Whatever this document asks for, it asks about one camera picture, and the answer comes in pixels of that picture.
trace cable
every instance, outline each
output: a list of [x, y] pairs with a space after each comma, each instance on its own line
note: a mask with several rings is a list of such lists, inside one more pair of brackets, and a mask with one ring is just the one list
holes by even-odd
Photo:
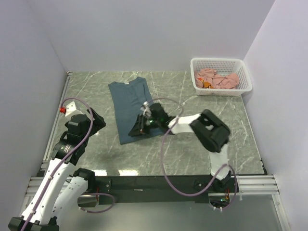
[[[154, 99], [154, 100], [160, 100], [160, 99], [165, 99], [165, 100], [170, 100], [170, 101], [173, 101], [175, 103], [177, 103], [175, 100], [172, 100], [172, 99], [169, 99], [169, 98], [158, 98], [158, 99]], [[235, 186], [234, 186], [234, 197], [232, 198], [232, 200], [230, 201], [230, 203], [222, 208], [222, 210], [228, 208], [232, 203], [233, 201], [235, 200], [235, 196], [236, 196], [236, 193], [237, 193], [237, 181], [236, 181], [236, 174], [235, 174], [235, 171], [234, 169], [232, 168], [232, 166], [230, 165], [227, 165], [227, 164], [224, 164], [222, 165], [218, 171], [215, 173], [215, 175], [213, 176], [213, 178], [211, 179], [211, 181], [207, 184], [207, 186], [202, 189], [201, 191], [197, 192], [197, 193], [192, 193], [192, 194], [187, 194], [187, 193], [184, 193], [184, 192], [181, 192], [179, 191], [172, 183], [171, 181], [169, 180], [167, 174], [166, 174], [166, 171], [165, 171], [165, 167], [164, 167], [164, 152], [163, 152], [163, 147], [164, 147], [164, 143], [165, 143], [165, 140], [166, 140], [166, 137], [167, 135], [170, 133], [170, 131], [174, 128], [174, 126], [178, 123], [179, 121], [179, 117], [180, 115], [183, 113], [183, 107], [181, 108], [181, 112], [180, 114], [176, 117], [176, 121], [175, 123], [168, 129], [168, 131], [163, 135], [163, 138], [162, 138], [162, 142], [161, 142], [161, 148], [160, 148], [160, 164], [161, 164], [161, 168], [162, 168], [162, 171], [163, 171], [163, 174], [164, 174], [164, 177], [167, 181], [167, 183], [169, 184], [169, 186], [175, 191], [177, 192], [178, 194], [182, 195], [182, 196], [187, 196], [187, 197], [193, 197], [193, 196], [198, 196], [198, 195], [201, 195], [203, 194], [213, 183], [213, 181], [215, 180], [216, 176], [218, 175], [218, 173], [225, 167], [229, 167], [234, 175], [234, 181], [235, 181]]]
[[84, 208], [80, 208], [82, 211], [85, 211], [85, 212], [87, 212], [87, 213], [93, 213], [93, 214], [98, 214], [98, 213], [103, 213], [103, 212], [106, 212], [106, 211], [108, 211], [109, 209], [111, 209], [114, 205], [115, 205], [115, 197], [114, 196], [112, 196], [112, 195], [110, 195], [110, 194], [106, 194], [106, 193], [101, 193], [101, 192], [98, 192], [98, 193], [89, 193], [89, 194], [86, 194], [86, 195], [101, 195], [101, 196], [109, 196], [111, 199], [112, 199], [112, 204], [108, 207], [108, 208], [106, 208], [106, 209], [104, 209], [104, 210], [101, 210], [101, 211], [89, 211], [89, 210], [86, 210], [86, 209], [84, 209]]
[[92, 127], [93, 127], [93, 119], [94, 119], [94, 118], [93, 118], [93, 113], [92, 113], [92, 110], [91, 110], [90, 106], [89, 106], [85, 101], [83, 101], [83, 100], [81, 100], [81, 99], [78, 99], [78, 98], [75, 98], [75, 97], [70, 97], [70, 98], [64, 99], [64, 100], [62, 101], [60, 107], [63, 107], [63, 104], [64, 104], [66, 101], [68, 101], [68, 100], [77, 100], [77, 101], [83, 103], [83, 104], [87, 107], [87, 109], [89, 110], [89, 113], [90, 113], [90, 127], [89, 127], [89, 130], [88, 130], [87, 134], [85, 135], [85, 137], [82, 139], [82, 141], [80, 141], [80, 143], [77, 144], [77, 145], [76, 145], [76, 146], [75, 146], [75, 147], [74, 147], [74, 148], [73, 148], [73, 149], [72, 149], [72, 150], [71, 150], [60, 162], [59, 162], [59, 164], [56, 166], [56, 168], [51, 172], [50, 177], [49, 177], [48, 180], [46, 181], [46, 184], [45, 184], [45, 186], [44, 186], [44, 188], [43, 188], [41, 194], [39, 195], [37, 202], [34, 204], [33, 209], [32, 209], [32, 212], [30, 213], [30, 215], [28, 216], [27, 220], [25, 221], [23, 227], [21, 228], [21, 231], [25, 231], [25, 228], [26, 228], [27, 224], [30, 222], [30, 220], [32, 219], [34, 213], [36, 212], [36, 209], [38, 208], [40, 202], [42, 201], [42, 199], [43, 199], [43, 197], [44, 197], [44, 195], [45, 195], [45, 193], [46, 193], [46, 191], [47, 191], [47, 189], [48, 189], [48, 186], [50, 185], [50, 182], [51, 182], [52, 178], [54, 177], [54, 175], [56, 174], [56, 172], [57, 172], [57, 170], [59, 169], [59, 167], [65, 162], [65, 160], [66, 160], [67, 158], [69, 158], [69, 157], [74, 153], [74, 151], [76, 151], [76, 150], [87, 140], [87, 138], [89, 137], [90, 132], [91, 132], [91, 130], [92, 130]]

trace pink garment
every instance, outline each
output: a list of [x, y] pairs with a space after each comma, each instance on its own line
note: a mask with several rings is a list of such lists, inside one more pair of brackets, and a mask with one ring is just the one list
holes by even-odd
[[240, 83], [236, 73], [224, 77], [210, 68], [202, 69], [197, 74], [195, 73], [196, 86], [203, 88], [203, 83], [199, 78], [203, 79], [204, 82], [209, 82], [215, 89], [236, 89], [236, 86]]

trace marble tabletop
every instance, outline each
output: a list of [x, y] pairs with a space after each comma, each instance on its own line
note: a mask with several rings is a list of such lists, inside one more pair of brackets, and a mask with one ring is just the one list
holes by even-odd
[[[181, 71], [165, 72], [72, 72], [69, 75], [65, 97], [85, 100], [99, 115], [106, 127], [93, 135], [77, 167], [94, 170], [96, 175], [161, 175], [159, 150], [161, 137], [153, 137], [134, 143], [120, 145], [114, 105], [108, 84], [127, 82], [136, 77], [147, 80], [153, 98], [168, 97], [178, 104], [162, 101], [169, 115], [179, 113], [184, 105], [184, 116], [194, 115], [209, 109], [231, 129], [228, 146], [229, 163], [237, 174], [264, 174], [260, 155], [251, 131], [241, 97], [197, 96], [191, 74]], [[52, 145], [58, 142], [66, 130], [66, 119], [60, 115], [53, 134]], [[209, 152], [193, 133], [169, 136], [165, 144], [165, 168], [169, 175], [209, 174]]]

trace purple cable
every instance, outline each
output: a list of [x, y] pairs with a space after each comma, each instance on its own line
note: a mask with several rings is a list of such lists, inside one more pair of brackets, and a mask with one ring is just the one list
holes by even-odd
[[98, 192], [98, 193], [89, 193], [89, 194], [86, 194], [86, 195], [109, 196], [109, 197], [112, 199], [112, 204], [111, 204], [108, 208], [106, 208], [106, 209], [104, 209], [104, 210], [101, 210], [101, 211], [89, 211], [89, 210], [86, 210], [86, 209], [84, 209], [84, 208], [80, 208], [82, 211], [85, 211], [85, 212], [87, 212], [87, 213], [98, 214], [98, 213], [106, 212], [106, 211], [108, 211], [109, 209], [111, 209], [111, 208], [115, 205], [115, 203], [116, 203], [116, 202], [115, 202], [116, 200], [115, 200], [114, 196], [112, 196], [112, 195], [110, 195], [110, 194]]
[[[158, 98], [158, 99], [154, 99], [154, 100], [160, 100], [160, 99], [166, 99], [166, 100], [170, 100], [170, 101], [173, 101], [175, 103], [177, 103], [175, 100], [172, 100], [172, 99], [169, 99], [169, 98]], [[182, 111], [181, 113], [176, 117], [176, 121], [175, 123], [168, 129], [168, 131], [163, 135], [163, 138], [162, 138], [162, 143], [161, 143], [161, 148], [160, 148], [160, 164], [161, 164], [161, 168], [162, 168], [162, 171], [163, 171], [163, 174], [164, 174], [164, 177], [167, 181], [167, 183], [169, 184], [169, 186], [175, 191], [177, 192], [178, 194], [182, 195], [182, 196], [187, 196], [187, 197], [193, 197], [193, 196], [198, 196], [202, 193], [204, 193], [213, 183], [213, 181], [215, 180], [216, 176], [218, 175], [218, 173], [224, 168], [224, 167], [229, 167], [234, 175], [234, 180], [235, 180], [235, 184], [234, 184], [234, 197], [232, 198], [232, 200], [230, 201], [230, 203], [222, 208], [222, 210], [228, 208], [232, 203], [233, 201], [235, 200], [235, 196], [236, 196], [236, 193], [237, 193], [237, 181], [236, 181], [236, 174], [235, 174], [235, 171], [234, 169], [230, 166], [230, 165], [227, 165], [227, 164], [224, 164], [222, 165], [218, 171], [215, 173], [215, 175], [213, 176], [213, 178], [211, 179], [211, 181], [207, 184], [207, 186], [202, 189], [201, 191], [197, 192], [197, 193], [192, 193], [192, 194], [187, 194], [187, 193], [184, 193], [184, 192], [181, 192], [179, 191], [176, 187], [174, 187], [174, 185], [171, 183], [171, 181], [169, 180], [167, 174], [166, 174], [166, 171], [165, 171], [165, 167], [164, 167], [164, 152], [163, 152], [163, 147], [164, 147], [164, 143], [165, 143], [165, 140], [166, 140], [166, 137], [167, 135], [170, 133], [170, 131], [174, 128], [174, 126], [178, 123], [179, 121], [179, 116], [182, 114], [183, 112], [183, 108], [182, 108]]]
[[90, 127], [89, 127], [89, 130], [88, 130], [86, 136], [82, 139], [82, 141], [80, 141], [80, 143], [77, 144], [77, 146], [75, 146], [75, 148], [73, 148], [73, 149], [72, 149], [72, 150], [71, 150], [71, 151], [59, 162], [59, 164], [56, 166], [56, 168], [51, 172], [51, 174], [50, 174], [51, 179], [48, 179], [48, 180], [46, 181], [46, 184], [45, 184], [45, 186], [44, 186], [44, 188], [43, 188], [41, 194], [39, 195], [37, 202], [36, 202], [36, 203], [34, 204], [34, 206], [33, 206], [33, 209], [32, 209], [33, 213], [30, 213], [30, 215], [28, 216], [27, 220], [25, 221], [23, 227], [21, 228], [21, 231], [25, 231], [25, 228], [26, 228], [27, 224], [30, 222], [30, 220], [31, 220], [32, 217], [33, 217], [33, 214], [36, 212], [36, 209], [38, 208], [40, 202], [42, 201], [43, 196], [45, 195], [45, 193], [46, 193], [46, 191], [47, 191], [47, 189], [48, 189], [48, 186], [50, 185], [50, 182], [51, 182], [52, 178], [54, 177], [54, 175], [56, 174], [56, 172], [57, 172], [57, 170], [59, 169], [59, 167], [65, 162], [65, 160], [66, 160], [68, 157], [70, 157], [70, 156], [74, 153], [74, 151], [76, 151], [76, 150], [86, 141], [86, 139], [89, 137], [90, 132], [91, 132], [91, 130], [92, 130], [92, 127], [93, 127], [93, 113], [92, 113], [92, 110], [91, 110], [90, 106], [89, 106], [85, 101], [83, 101], [83, 100], [81, 100], [81, 99], [78, 99], [78, 98], [75, 98], [75, 97], [70, 97], [70, 98], [64, 99], [64, 100], [62, 101], [60, 107], [63, 107], [63, 104], [64, 104], [66, 101], [68, 101], [68, 100], [77, 100], [77, 101], [83, 103], [83, 104], [87, 107], [87, 109], [89, 110], [90, 116], [91, 116], [91, 117], [90, 117]]

